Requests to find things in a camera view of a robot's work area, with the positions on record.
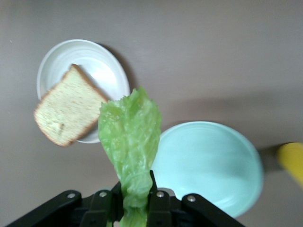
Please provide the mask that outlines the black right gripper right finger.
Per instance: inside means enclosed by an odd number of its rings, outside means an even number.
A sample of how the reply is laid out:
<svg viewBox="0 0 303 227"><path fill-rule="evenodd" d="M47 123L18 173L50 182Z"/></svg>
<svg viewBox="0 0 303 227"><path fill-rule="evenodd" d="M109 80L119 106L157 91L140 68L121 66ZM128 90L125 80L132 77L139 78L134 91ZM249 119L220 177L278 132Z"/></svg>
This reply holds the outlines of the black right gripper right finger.
<svg viewBox="0 0 303 227"><path fill-rule="evenodd" d="M243 224L196 193L170 196L157 187L150 171L152 188L148 198L148 227L242 227Z"/></svg>

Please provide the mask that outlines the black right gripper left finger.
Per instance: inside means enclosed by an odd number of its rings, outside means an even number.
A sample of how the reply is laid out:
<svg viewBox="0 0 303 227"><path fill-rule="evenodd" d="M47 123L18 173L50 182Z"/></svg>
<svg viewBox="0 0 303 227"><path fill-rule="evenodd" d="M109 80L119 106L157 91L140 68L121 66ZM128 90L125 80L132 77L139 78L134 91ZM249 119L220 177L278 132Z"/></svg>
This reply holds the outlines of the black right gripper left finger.
<svg viewBox="0 0 303 227"><path fill-rule="evenodd" d="M17 220L9 227L112 227L123 216L121 184L83 198L64 191Z"/></svg>

